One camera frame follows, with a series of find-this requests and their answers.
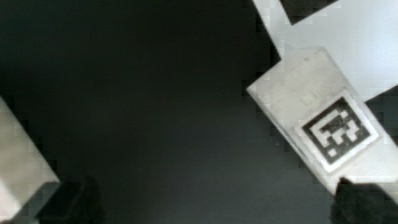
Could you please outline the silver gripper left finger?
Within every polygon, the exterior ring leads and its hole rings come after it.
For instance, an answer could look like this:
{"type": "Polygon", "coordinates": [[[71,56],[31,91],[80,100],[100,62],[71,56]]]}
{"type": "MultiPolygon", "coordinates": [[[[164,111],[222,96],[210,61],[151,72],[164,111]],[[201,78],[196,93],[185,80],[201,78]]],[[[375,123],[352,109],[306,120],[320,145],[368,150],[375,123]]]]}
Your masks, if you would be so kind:
{"type": "Polygon", "coordinates": [[[86,176],[47,182],[11,218],[11,224],[105,224],[96,179],[86,176]]]}

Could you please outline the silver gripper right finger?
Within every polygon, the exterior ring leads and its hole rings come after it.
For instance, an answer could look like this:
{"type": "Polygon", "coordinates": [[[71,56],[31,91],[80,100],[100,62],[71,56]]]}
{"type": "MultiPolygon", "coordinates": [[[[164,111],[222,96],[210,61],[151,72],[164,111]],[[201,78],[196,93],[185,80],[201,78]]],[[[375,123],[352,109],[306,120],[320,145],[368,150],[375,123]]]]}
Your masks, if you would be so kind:
{"type": "Polygon", "coordinates": [[[340,179],[331,223],[398,224],[398,203],[375,183],[354,183],[347,178],[340,179]]]}

